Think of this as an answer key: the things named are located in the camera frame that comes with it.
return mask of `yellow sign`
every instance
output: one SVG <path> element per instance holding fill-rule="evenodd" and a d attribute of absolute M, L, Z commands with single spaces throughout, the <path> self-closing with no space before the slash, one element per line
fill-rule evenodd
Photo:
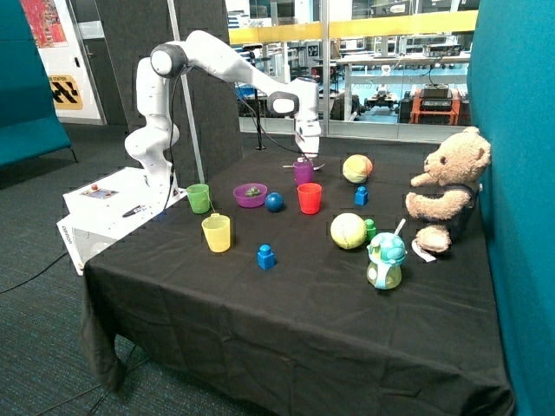
<path fill-rule="evenodd" d="M 56 110 L 82 110 L 83 101 L 74 78 L 69 75 L 49 76 Z"/>

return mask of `robot control box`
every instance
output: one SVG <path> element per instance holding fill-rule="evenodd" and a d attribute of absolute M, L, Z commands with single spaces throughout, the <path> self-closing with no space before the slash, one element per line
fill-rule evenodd
<path fill-rule="evenodd" d="M 145 171 L 126 167 L 63 195 L 69 215 L 57 223 L 63 242 L 82 276 L 84 264 L 162 212 L 169 188 L 153 191 Z M 167 206 L 186 196 L 175 186 Z"/>

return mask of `blue toy block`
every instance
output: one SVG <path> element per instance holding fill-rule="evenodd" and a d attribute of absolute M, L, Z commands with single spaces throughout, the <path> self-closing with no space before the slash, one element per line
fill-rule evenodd
<path fill-rule="evenodd" d="M 359 186 L 355 194 L 355 204 L 366 205 L 368 203 L 368 193 L 364 186 Z"/>
<path fill-rule="evenodd" d="M 268 270 L 276 264 L 276 258 L 274 257 L 274 253 L 271 252 L 271 248 L 268 244 L 262 244 L 260 246 L 257 257 L 258 265 L 264 270 Z"/>

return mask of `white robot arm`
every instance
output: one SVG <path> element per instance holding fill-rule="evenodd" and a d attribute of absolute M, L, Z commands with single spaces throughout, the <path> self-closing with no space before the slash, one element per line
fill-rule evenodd
<path fill-rule="evenodd" d="M 179 138 L 169 117 L 169 79 L 198 68 L 226 82 L 244 82 L 268 96 L 268 109 L 275 115 L 295 119 L 295 140 L 301 152 L 315 158 L 319 150 L 318 84 L 297 78 L 289 84 L 274 81 L 254 68 L 228 45 L 197 30 L 184 42 L 168 42 L 156 47 L 140 61 L 137 71 L 137 108 L 147 125 L 126 139 L 127 152 L 147 170 L 150 186 L 169 184 L 171 164 L 163 151 Z"/>

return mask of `teddy bear ear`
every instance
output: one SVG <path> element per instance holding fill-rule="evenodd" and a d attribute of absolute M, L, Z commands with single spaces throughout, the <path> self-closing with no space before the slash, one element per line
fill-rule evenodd
<path fill-rule="evenodd" d="M 480 134 L 480 130 L 477 127 L 467 127 L 463 130 L 464 133 L 476 133 Z"/>
<path fill-rule="evenodd" d="M 486 167 L 491 163 L 492 158 L 492 147 L 485 141 L 481 140 L 479 144 L 480 148 L 478 150 L 478 157 L 476 158 L 476 166 Z"/>

